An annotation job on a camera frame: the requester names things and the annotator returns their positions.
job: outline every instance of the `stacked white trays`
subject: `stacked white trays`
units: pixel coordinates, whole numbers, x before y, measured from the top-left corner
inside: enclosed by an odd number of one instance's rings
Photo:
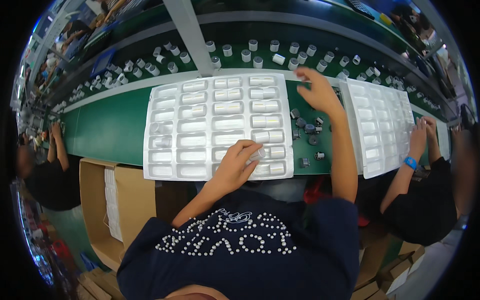
[[[144,178],[209,180],[230,146],[240,139],[255,140],[258,133],[270,138],[262,142],[266,156],[249,180],[292,177],[291,123],[282,74],[208,77],[155,87],[144,133]]]
[[[360,141],[364,178],[399,168],[407,157],[414,125],[407,92],[354,79],[347,79],[347,86],[358,127],[358,136],[352,132],[352,140]]]

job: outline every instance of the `brown cardboard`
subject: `brown cardboard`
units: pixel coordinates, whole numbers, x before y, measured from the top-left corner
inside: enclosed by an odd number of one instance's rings
[[[104,224],[105,167],[115,169],[120,231],[123,243],[113,238]],[[143,171],[89,158],[80,160],[80,197],[85,227],[93,250],[110,269],[118,270],[125,250],[147,220],[156,216],[155,182]]]
[[[368,300],[388,300],[388,297],[382,290],[379,290],[378,292],[373,294],[373,296],[368,298]]]
[[[378,291],[378,285],[376,281],[373,281],[372,283],[354,291],[350,300],[365,300],[376,291]]]

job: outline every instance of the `finger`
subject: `finger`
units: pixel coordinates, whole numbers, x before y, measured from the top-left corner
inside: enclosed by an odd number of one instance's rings
[[[244,183],[248,180],[248,177],[250,177],[250,175],[253,173],[253,171],[255,170],[255,167],[258,165],[258,163],[259,163],[259,161],[255,160],[255,161],[249,163],[248,166],[245,167],[245,169],[243,169],[243,172],[240,174],[240,180],[242,181],[242,183]]]

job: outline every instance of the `white cylindrical component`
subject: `white cylindrical component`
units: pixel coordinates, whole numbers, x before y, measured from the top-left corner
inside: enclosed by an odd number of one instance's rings
[[[120,81],[121,84],[127,84],[128,83],[127,77],[125,77],[125,75],[123,75],[123,74],[118,77],[118,81]]]
[[[267,128],[280,127],[280,118],[275,116],[265,117],[265,123]]]
[[[257,132],[253,135],[253,141],[257,144],[264,144],[270,141],[268,132]]]
[[[241,60],[243,62],[250,62],[252,60],[252,53],[250,52],[250,50],[242,50],[241,52]]]
[[[248,41],[248,50],[256,51],[258,49],[258,42],[256,39],[251,39]]]
[[[206,114],[207,111],[204,105],[195,106],[194,108],[192,108],[192,116],[194,117],[203,117]]]
[[[273,57],[272,57],[272,61],[274,63],[277,63],[279,64],[280,66],[283,65],[283,63],[285,62],[285,58],[283,56],[281,56],[280,54],[275,54]]]
[[[160,54],[158,54],[155,59],[156,59],[156,61],[158,61],[162,65],[164,65],[168,62],[167,58],[163,55],[160,55]]]
[[[295,69],[297,69],[299,66],[299,61],[295,58],[295,57],[292,57],[289,61],[288,61],[288,69],[290,71],[294,71]]]
[[[205,45],[207,46],[208,52],[214,52],[216,50],[215,43],[213,41],[208,41],[205,43]]]
[[[212,57],[212,64],[215,69],[220,69],[222,67],[222,62],[218,56]]]
[[[153,51],[153,56],[154,57],[159,56],[160,52],[162,52],[162,47],[156,47],[155,50]]]
[[[317,47],[315,45],[308,45],[307,48],[307,55],[308,56],[313,56],[317,52]]]
[[[253,67],[256,69],[261,69],[264,66],[264,60],[260,56],[255,56],[253,58]]]
[[[280,47],[280,42],[276,39],[270,41],[270,51],[277,52]]]
[[[365,81],[365,80],[367,80],[367,74],[365,74],[365,73],[360,73],[360,74],[357,76],[357,80],[360,80],[360,81]]]
[[[170,47],[170,52],[172,52],[173,56],[177,56],[180,54],[180,48],[178,46],[173,45]]]
[[[137,59],[137,66],[139,68],[143,68],[145,66],[145,62],[143,59]]]
[[[180,59],[183,63],[189,63],[192,60],[190,55],[188,55],[188,52],[185,51],[180,53]]]
[[[266,117],[252,117],[252,127],[253,128],[264,128],[266,127]]]
[[[227,88],[227,80],[223,78],[215,79],[214,82],[215,88]]]
[[[174,74],[179,71],[179,68],[174,62],[169,62],[167,65],[167,69],[170,71],[170,73]]]
[[[233,87],[240,87],[240,78],[229,78],[227,80],[227,86],[228,88],[233,88]]]
[[[270,158],[284,158],[285,157],[285,148],[284,147],[271,147],[270,148]]]
[[[340,61],[340,66],[345,67],[348,63],[350,62],[350,59],[346,56],[342,57],[342,60]]]
[[[241,112],[241,105],[238,102],[227,104],[227,114],[239,114]]]
[[[325,71],[326,67],[327,67],[327,62],[325,60],[320,60],[317,64],[317,70],[318,72],[323,72]]]
[[[333,52],[331,51],[328,51],[327,54],[325,54],[324,60],[326,62],[331,62],[334,57],[335,57],[335,54],[333,54]]]
[[[226,103],[215,103],[213,106],[213,110],[216,115],[226,115],[227,112],[227,104]]]
[[[142,73],[142,70],[140,70],[139,68],[135,68],[133,69],[133,74],[135,75],[135,77],[140,78],[142,77],[143,73]]]
[[[262,158],[265,158],[267,153],[265,152],[265,149],[262,147],[255,151],[252,155],[250,155],[249,160],[254,161],[254,160],[260,160]]]
[[[270,164],[270,175],[283,175],[284,173],[283,164]]]
[[[240,89],[233,89],[227,91],[228,100],[239,100],[241,98]]]
[[[172,48],[172,43],[170,43],[170,41],[166,41],[165,43],[163,43],[163,48],[165,48],[165,50],[167,51],[170,51],[170,49]]]
[[[265,112],[265,102],[263,102],[263,101],[253,101],[252,102],[252,111],[253,112]]]
[[[215,91],[215,101],[228,100],[226,91]]]
[[[360,64],[360,56],[355,55],[352,59],[352,62],[353,62],[354,65],[358,66],[358,64]]]
[[[278,102],[276,101],[265,102],[265,112],[277,112],[277,111],[278,111]]]
[[[228,56],[232,56],[233,54],[232,46],[230,46],[229,44],[223,45],[222,50],[223,50],[223,56],[228,57]]]
[[[307,61],[307,57],[308,57],[307,53],[299,52],[299,55],[297,56],[299,64],[303,65]]]
[[[293,42],[290,44],[290,53],[291,54],[297,54],[300,49],[300,45],[296,42]]]
[[[365,74],[367,74],[368,77],[372,76],[375,72],[375,69],[373,67],[369,67],[366,71]]]
[[[281,131],[270,131],[270,132],[268,132],[268,141],[270,143],[281,143],[281,142],[283,142],[283,132],[281,132]]]

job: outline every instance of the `plastic blister tray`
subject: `plastic blister tray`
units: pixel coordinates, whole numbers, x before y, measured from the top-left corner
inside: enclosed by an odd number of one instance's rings
[[[407,92],[347,79],[351,107],[349,121],[356,122],[364,178],[372,178],[400,167],[409,151],[414,125]]]
[[[265,157],[249,180],[290,178],[289,112],[285,78],[277,73],[208,77],[154,87],[144,133],[144,178],[209,180],[230,146],[256,136],[264,144]]]

